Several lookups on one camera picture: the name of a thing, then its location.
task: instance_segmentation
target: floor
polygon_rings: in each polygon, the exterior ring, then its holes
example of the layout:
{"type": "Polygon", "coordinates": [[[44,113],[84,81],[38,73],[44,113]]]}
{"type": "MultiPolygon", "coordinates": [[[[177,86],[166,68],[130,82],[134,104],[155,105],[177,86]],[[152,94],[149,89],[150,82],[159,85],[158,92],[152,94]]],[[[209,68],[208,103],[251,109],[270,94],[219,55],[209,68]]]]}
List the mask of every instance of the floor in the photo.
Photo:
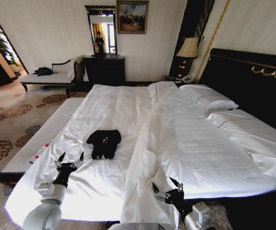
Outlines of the floor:
{"type": "Polygon", "coordinates": [[[66,99],[65,88],[18,81],[0,87],[0,171],[66,99]]]}
{"type": "MultiPolygon", "coordinates": [[[[25,92],[18,81],[0,87],[0,171],[66,100],[63,87],[29,85],[28,89],[29,92],[25,92]]],[[[71,93],[71,97],[85,96],[84,92],[71,93]]],[[[0,184],[0,230],[21,229],[4,209],[11,191],[0,184]]],[[[217,230],[232,229],[224,206],[214,203],[211,210],[217,230]]],[[[62,220],[57,229],[106,230],[107,223],[62,220]]]]}

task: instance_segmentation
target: lamp shade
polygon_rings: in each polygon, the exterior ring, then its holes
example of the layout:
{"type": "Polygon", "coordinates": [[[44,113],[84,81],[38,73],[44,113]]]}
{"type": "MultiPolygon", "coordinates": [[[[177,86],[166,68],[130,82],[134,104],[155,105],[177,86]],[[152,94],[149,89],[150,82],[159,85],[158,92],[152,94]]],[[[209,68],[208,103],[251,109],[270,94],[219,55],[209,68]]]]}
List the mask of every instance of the lamp shade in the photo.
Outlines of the lamp shade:
{"type": "Polygon", "coordinates": [[[199,38],[197,37],[187,37],[184,44],[182,45],[180,51],[176,56],[185,58],[195,58],[197,57],[197,43],[199,38]]]}

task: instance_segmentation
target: cabinet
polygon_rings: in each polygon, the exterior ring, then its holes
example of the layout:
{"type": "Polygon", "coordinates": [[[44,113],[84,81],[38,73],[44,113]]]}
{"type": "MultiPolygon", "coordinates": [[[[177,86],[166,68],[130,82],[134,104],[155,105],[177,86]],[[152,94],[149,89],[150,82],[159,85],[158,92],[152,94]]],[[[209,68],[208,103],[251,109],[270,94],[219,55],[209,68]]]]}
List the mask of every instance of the cabinet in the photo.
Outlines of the cabinet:
{"type": "Polygon", "coordinates": [[[85,70],[91,84],[124,85],[125,57],[118,55],[85,57],[85,70]]]}

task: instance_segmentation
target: framed painting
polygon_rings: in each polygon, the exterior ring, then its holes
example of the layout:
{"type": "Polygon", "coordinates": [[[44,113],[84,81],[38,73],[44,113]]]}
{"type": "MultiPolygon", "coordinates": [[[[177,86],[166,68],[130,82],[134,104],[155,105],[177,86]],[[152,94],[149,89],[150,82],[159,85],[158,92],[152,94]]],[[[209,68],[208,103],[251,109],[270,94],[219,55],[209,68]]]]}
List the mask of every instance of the framed painting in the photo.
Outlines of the framed painting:
{"type": "Polygon", "coordinates": [[[117,1],[119,34],[146,34],[148,3],[117,1]]]}

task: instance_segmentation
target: window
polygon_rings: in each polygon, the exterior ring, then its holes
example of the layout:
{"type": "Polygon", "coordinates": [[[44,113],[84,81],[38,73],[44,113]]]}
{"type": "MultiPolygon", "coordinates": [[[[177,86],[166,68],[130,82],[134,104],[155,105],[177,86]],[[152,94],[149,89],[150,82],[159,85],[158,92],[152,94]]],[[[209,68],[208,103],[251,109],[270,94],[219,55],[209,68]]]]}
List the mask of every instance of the window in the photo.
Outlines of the window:
{"type": "Polygon", "coordinates": [[[113,24],[107,24],[107,27],[109,52],[115,54],[114,26],[113,24]]]}

